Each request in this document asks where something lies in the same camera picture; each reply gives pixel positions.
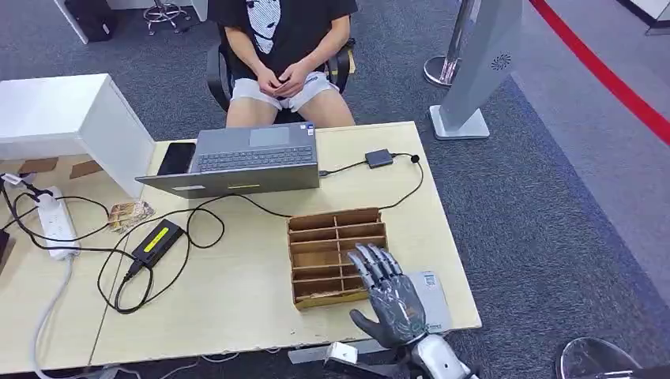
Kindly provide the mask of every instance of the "robotic hand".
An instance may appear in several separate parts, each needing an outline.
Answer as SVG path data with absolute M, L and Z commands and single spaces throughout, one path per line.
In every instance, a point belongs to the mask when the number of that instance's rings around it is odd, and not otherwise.
M 476 378 L 441 336 L 428 334 L 421 299 L 389 252 L 358 243 L 348 257 L 358 269 L 379 319 L 377 323 L 352 310 L 349 315 L 357 327 L 383 347 L 403 351 L 410 370 L 431 379 Z
M 406 345 L 427 335 L 426 313 L 419 295 L 393 256 L 372 244 L 357 243 L 356 250 L 348 256 L 363 279 L 379 323 L 352 310 L 349 315 L 354 324 L 386 348 Z

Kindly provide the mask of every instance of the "robotic thumb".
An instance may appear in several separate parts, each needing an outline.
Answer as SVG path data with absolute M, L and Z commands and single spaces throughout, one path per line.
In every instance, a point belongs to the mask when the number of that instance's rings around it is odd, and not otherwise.
M 388 340 L 384 333 L 384 328 L 380 324 L 365 317 L 359 310 L 351 310 L 349 316 L 360 330 L 377 340 L 380 345 L 386 348 L 393 347 L 393 344 Z

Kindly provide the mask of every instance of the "gray carpet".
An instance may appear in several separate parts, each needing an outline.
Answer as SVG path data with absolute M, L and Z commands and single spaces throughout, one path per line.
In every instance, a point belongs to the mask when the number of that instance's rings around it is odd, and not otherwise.
M 525 5 L 513 77 L 670 304 L 670 146 L 578 61 L 530 3 Z M 646 24 L 616 1 L 550 5 L 606 65 L 670 118 L 670 71 L 662 69 L 670 66 L 670 36 L 644 36 Z
M 420 67 L 443 50 L 439 38 L 450 30 L 435 26 L 453 24 L 454 5 L 359 4 L 353 21 L 359 71 L 346 98 L 361 124 L 416 121 L 484 323 L 448 336 L 461 359 L 480 366 L 482 378 L 551 377 L 559 345 L 589 335 L 619 344 L 643 365 L 668 362 L 670 310 L 514 81 L 483 107 L 489 139 L 433 139 L 426 110 L 443 92 L 423 81 Z M 150 38 L 138 13 L 126 12 L 114 40 L 83 47 L 55 19 L 15 25 L 30 10 L 19 2 L 0 5 L 0 47 L 9 47 L 0 52 L 0 79 L 109 72 L 157 139 L 194 137 L 221 125 L 202 79 L 205 51 L 216 39 L 212 25 Z M 46 9 L 38 16 L 55 17 Z M 39 35 L 46 31 L 48 38 Z M 317 362 L 291 366 L 285 354 L 203 362 L 174 377 L 338 377 Z M 134 367 L 158 378 L 192 360 Z

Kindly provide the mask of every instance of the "laptop keyboard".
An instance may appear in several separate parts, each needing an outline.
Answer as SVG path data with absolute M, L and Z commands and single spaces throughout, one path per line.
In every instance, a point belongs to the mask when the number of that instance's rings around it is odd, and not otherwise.
M 311 146 L 274 148 L 252 152 L 220 152 L 198 156 L 200 172 L 238 170 L 241 168 L 286 166 L 314 160 Z

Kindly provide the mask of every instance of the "carpet floor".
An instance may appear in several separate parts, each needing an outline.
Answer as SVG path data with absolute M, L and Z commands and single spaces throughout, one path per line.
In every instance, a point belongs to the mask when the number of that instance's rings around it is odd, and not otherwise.
M 484 324 L 447 336 L 460 358 L 481 367 L 482 378 L 551 377 L 559 346 L 586 335 L 617 343 L 643 365 L 670 360 L 670 310 L 512 79 L 482 107 L 489 139 L 432 137 L 427 108 L 444 92 L 423 80 L 421 67 L 445 50 L 455 4 L 359 6 L 352 31 L 358 71 L 345 98 L 359 124 L 416 122 Z M 0 80 L 107 72 L 156 139 L 221 127 L 223 112 L 204 82 L 214 25 L 150 37 L 140 13 L 121 14 L 112 41 L 83 46 L 52 4 L 0 3 Z M 161 377 L 193 360 L 129 366 Z M 224 373 L 338 377 L 318 362 L 291 366 L 286 351 L 202 362 L 174 377 Z

